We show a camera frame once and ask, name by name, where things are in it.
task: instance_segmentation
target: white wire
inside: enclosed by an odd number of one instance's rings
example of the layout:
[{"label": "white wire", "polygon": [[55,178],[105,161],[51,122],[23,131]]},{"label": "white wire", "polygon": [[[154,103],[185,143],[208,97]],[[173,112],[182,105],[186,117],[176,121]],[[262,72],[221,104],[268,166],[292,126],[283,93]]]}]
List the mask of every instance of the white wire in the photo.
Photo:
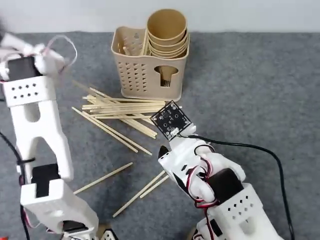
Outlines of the white wire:
[{"label": "white wire", "polygon": [[77,51],[77,48],[74,44],[74,42],[69,38],[67,37],[66,35],[61,35],[61,34],[58,34],[58,35],[55,35],[53,38],[51,38],[51,40],[48,42],[48,44],[46,45],[45,47],[45,50],[44,50],[44,53],[47,54],[48,51],[50,50],[50,47],[54,44],[54,42],[58,39],[65,39],[68,43],[70,43],[74,49],[74,52],[75,52],[75,56],[73,58],[73,60],[67,64],[66,66],[63,67],[62,70],[66,69],[66,68],[69,68],[71,67],[76,61],[77,61],[77,58],[78,58],[78,51]]}]

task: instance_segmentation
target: wire bundle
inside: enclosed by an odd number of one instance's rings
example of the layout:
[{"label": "wire bundle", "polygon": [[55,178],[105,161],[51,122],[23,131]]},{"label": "wire bundle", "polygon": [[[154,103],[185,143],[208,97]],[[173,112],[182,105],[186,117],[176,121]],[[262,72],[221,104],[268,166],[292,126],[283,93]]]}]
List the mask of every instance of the wire bundle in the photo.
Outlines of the wire bundle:
[{"label": "wire bundle", "polygon": [[[211,146],[209,144],[202,144],[202,145],[197,146],[194,149],[194,154],[196,156],[198,156],[197,149],[199,147],[208,147],[208,148],[211,149],[212,152],[215,152],[215,148],[213,146]],[[205,159],[205,158],[203,158],[201,156],[200,156],[200,159],[205,162],[206,169],[203,166],[199,166],[199,165],[197,165],[194,168],[192,168],[191,171],[188,174],[188,177],[187,177],[186,189],[187,189],[187,193],[189,194],[189,196],[194,201],[194,206],[197,209],[203,209],[204,210],[204,215],[205,215],[205,218],[206,218],[206,225],[207,225],[208,230],[209,230],[210,238],[211,238],[211,240],[214,240],[214,231],[213,231],[213,229],[211,227],[211,224],[210,224],[210,220],[209,220],[209,216],[208,216],[208,208],[212,208],[212,207],[218,205],[219,202],[217,200],[214,200],[213,202],[203,203],[205,201],[204,199],[201,199],[201,198],[199,198],[197,196],[193,196],[192,193],[190,192],[191,180],[192,180],[193,176],[196,174],[196,170],[198,168],[201,168],[201,169],[200,169],[200,171],[198,171],[197,175],[204,182],[207,182],[208,178],[210,178],[214,174],[214,169],[213,169],[212,164],[207,159]],[[198,233],[198,234],[194,235],[193,236],[193,240],[195,240],[197,237],[201,237],[201,234]]]}]

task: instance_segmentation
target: red wire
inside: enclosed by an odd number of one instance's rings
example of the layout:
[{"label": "red wire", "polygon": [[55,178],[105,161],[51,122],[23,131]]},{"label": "red wire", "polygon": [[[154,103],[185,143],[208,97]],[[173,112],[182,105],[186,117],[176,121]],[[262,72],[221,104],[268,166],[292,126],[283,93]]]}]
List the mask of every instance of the red wire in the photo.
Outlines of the red wire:
[{"label": "red wire", "polygon": [[[204,169],[204,172],[205,172],[205,177],[204,179],[207,180],[211,173],[213,172],[213,168],[210,164],[210,162],[207,160],[207,159],[204,159],[202,157],[200,157],[200,159],[202,161],[204,161],[207,165],[207,168],[208,170],[206,171]],[[204,204],[201,204],[201,205],[198,205],[198,203],[202,203],[204,200],[203,199],[196,199],[194,198],[191,194],[190,194],[190,191],[189,191],[189,187],[190,187],[190,181],[191,181],[191,176],[192,174],[194,173],[194,171],[196,170],[197,166],[195,166],[194,168],[191,169],[191,171],[189,172],[188,174],[188,178],[186,180],[186,189],[190,195],[190,197],[194,200],[194,206],[197,208],[197,209],[204,209],[204,215],[205,215],[205,218],[206,218],[206,225],[208,227],[208,230],[209,230],[209,234],[210,234],[210,238],[211,240],[215,240],[215,237],[214,237],[214,233],[213,233],[213,229],[211,227],[211,224],[210,224],[210,221],[209,221],[209,216],[208,216],[208,208],[211,208],[211,207],[214,207],[215,205],[217,205],[219,202],[218,200],[215,200],[214,202],[211,202],[211,203],[204,203]]]}]

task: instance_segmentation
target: black cable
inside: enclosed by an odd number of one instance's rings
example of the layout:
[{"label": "black cable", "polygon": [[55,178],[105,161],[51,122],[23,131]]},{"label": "black cable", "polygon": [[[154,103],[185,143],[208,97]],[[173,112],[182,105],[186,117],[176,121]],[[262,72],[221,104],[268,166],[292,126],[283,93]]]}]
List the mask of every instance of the black cable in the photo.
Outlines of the black cable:
[{"label": "black cable", "polygon": [[[9,148],[13,151],[15,157],[16,157],[16,161],[17,163],[23,163],[24,161],[22,161],[18,151],[16,150],[15,146],[9,141],[9,139],[3,135],[2,132],[0,132],[0,136],[2,137],[2,139],[5,141],[5,143],[9,146]],[[19,179],[19,184],[24,185],[26,182],[26,172],[25,172],[25,168],[23,166],[20,166],[21,168],[21,182]],[[20,204],[20,218],[21,218],[21,222],[23,225],[23,230],[25,233],[25,238],[26,240],[30,240],[30,235],[29,235],[29,231],[28,231],[28,227],[27,227],[27,223],[26,223],[26,218],[25,218],[25,213],[24,213],[24,207]]]},{"label": "black cable", "polygon": [[289,226],[289,231],[290,231],[290,235],[291,235],[291,240],[295,240],[295,231],[294,231],[294,227],[292,224],[292,220],[291,220],[291,214],[290,214],[290,209],[289,209],[289,204],[288,204],[288,199],[287,199],[287,193],[286,193],[286,188],[285,188],[285,177],[284,177],[284,169],[282,167],[282,163],[280,161],[280,159],[278,158],[278,156],[271,150],[266,149],[264,147],[261,146],[257,146],[257,145],[252,145],[252,144],[247,144],[247,143],[240,143],[240,142],[226,142],[226,141],[217,141],[217,140],[212,140],[203,136],[197,136],[197,135],[189,135],[189,136],[182,136],[179,135],[180,137],[183,138],[189,138],[189,139],[200,139],[209,143],[213,143],[213,144],[218,144],[218,145],[227,145],[227,146],[237,146],[237,147],[245,147],[245,148],[251,148],[251,149],[257,149],[260,151],[263,151],[265,153],[270,154],[275,160],[276,163],[278,165],[279,168],[279,174],[280,174],[280,186],[281,186],[281,192],[282,192],[282,199],[283,199],[283,204],[284,204],[284,209],[285,209],[285,215],[286,215],[286,219],[288,222],[288,226]]},{"label": "black cable", "polygon": [[194,150],[193,150],[194,155],[196,155],[196,156],[198,155],[198,154],[197,154],[197,149],[200,148],[200,147],[208,147],[208,148],[210,148],[210,150],[211,150],[212,153],[215,153],[215,152],[216,152],[216,150],[215,150],[215,148],[214,148],[213,146],[211,146],[211,145],[209,145],[209,144],[201,144],[201,145],[198,145],[198,146],[196,146],[196,147],[194,148]]}]

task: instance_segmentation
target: paper cup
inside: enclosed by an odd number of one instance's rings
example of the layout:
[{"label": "paper cup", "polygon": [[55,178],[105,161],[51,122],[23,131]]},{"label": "paper cup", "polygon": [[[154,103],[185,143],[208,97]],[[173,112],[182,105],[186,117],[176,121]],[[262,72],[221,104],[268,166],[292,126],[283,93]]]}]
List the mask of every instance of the paper cup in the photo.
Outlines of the paper cup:
[{"label": "paper cup", "polygon": [[171,55],[177,55],[177,53],[180,53],[183,49],[186,49],[188,46],[188,43],[185,42],[184,45],[179,47],[179,49],[176,49],[174,51],[159,51],[152,47],[152,45],[149,44],[150,51],[156,55],[163,55],[164,57],[171,56]]},{"label": "paper cup", "polygon": [[180,42],[173,44],[173,45],[167,45],[167,46],[166,45],[159,45],[150,38],[149,38],[149,41],[150,41],[150,45],[158,52],[169,53],[169,52],[174,52],[174,51],[180,50],[188,42],[188,38],[189,38],[189,34],[188,34],[188,32],[186,32]]},{"label": "paper cup", "polygon": [[174,45],[185,36],[187,20],[174,9],[161,9],[154,12],[148,19],[147,32],[149,38],[159,45]]},{"label": "paper cup", "polygon": [[180,49],[179,51],[175,51],[173,53],[160,53],[157,51],[153,51],[152,46],[149,46],[150,52],[153,56],[159,57],[159,58],[163,58],[163,59],[174,59],[177,58],[178,56],[180,56],[183,52],[185,52],[188,48],[188,44],[186,44],[182,49]]}]

